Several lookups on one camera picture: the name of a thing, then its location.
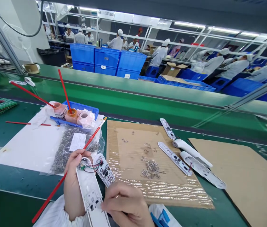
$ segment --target plastic bag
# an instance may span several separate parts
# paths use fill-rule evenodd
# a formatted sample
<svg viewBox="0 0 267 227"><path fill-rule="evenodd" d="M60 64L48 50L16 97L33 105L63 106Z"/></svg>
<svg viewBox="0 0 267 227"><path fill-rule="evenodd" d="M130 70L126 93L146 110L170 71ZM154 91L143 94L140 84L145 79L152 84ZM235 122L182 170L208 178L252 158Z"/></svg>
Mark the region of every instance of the plastic bag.
<svg viewBox="0 0 267 227"><path fill-rule="evenodd" d="M195 73L202 73L206 65L205 61L198 61L196 63L191 64L191 71L194 71Z"/></svg>
<svg viewBox="0 0 267 227"><path fill-rule="evenodd" d="M65 125L61 142L58 146L53 162L51 162L50 171L47 174L62 174L69 156L77 149L82 149L88 140L91 138L92 133L86 133L83 128ZM105 141L102 137L102 131L99 130L94 139L87 147L87 151L92 153L92 158L97 154L103 154Z"/></svg>

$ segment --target plastic bag of screws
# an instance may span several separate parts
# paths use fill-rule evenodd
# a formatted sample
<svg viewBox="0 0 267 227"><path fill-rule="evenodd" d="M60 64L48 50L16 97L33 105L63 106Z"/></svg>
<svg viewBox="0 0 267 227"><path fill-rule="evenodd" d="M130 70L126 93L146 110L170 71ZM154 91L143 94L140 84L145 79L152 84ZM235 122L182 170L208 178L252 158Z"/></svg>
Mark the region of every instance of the plastic bag of screws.
<svg viewBox="0 0 267 227"><path fill-rule="evenodd" d="M98 133L100 133L100 137L96 137L99 138L99 140L97 141L97 138L95 137L86 149L92 153L92 157L95 157L99 153L103 154L104 151L105 141L102 137L102 132L99 130ZM62 139L55 154L54 161L51 163L52 165L49 174L52 175L63 173L71 153L77 149L82 149L91 136L92 133L86 133L83 128L65 125Z"/></svg>

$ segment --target wire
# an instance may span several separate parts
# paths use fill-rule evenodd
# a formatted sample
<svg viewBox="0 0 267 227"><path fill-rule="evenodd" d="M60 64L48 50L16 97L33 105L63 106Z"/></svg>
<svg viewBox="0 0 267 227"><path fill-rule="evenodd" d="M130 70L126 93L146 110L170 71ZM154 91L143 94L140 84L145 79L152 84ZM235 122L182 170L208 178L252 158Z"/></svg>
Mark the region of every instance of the wire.
<svg viewBox="0 0 267 227"><path fill-rule="evenodd" d="M3 22L4 22L7 26L9 26L11 29L13 29L13 30L14 30L15 32L17 32L18 34L23 35L23 36L26 36L26 37L33 37L33 36L36 36L36 35L40 32L41 25L42 25L42 18L43 18L43 0L41 1L40 23L39 23L39 27L38 27L37 32L35 32L35 33L32 34L32 35L22 34L21 32L17 31L15 28L13 28L12 26L10 26L9 23L6 22L5 19L3 19L2 16L0 15L0 19L2 19Z"/></svg>

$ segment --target ceiling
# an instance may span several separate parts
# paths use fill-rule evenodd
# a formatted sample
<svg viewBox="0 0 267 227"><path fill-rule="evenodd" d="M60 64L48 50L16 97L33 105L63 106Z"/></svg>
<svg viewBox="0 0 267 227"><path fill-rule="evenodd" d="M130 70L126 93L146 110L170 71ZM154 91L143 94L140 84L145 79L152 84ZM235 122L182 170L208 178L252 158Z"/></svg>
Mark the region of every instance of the ceiling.
<svg viewBox="0 0 267 227"><path fill-rule="evenodd" d="M267 0L55 0L55 2L267 33Z"/></svg>

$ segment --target cardboard box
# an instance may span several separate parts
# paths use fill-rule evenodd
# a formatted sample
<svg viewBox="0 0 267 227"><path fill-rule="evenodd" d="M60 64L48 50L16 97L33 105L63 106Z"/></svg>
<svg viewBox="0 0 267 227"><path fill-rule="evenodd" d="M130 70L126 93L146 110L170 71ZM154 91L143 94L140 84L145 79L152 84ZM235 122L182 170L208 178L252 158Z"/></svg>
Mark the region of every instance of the cardboard box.
<svg viewBox="0 0 267 227"><path fill-rule="evenodd" d="M162 75L167 75L167 76L173 76L176 77L177 74L181 71L183 68L187 68L188 66L186 65L176 65L173 62L167 62L167 66L164 69Z"/></svg>

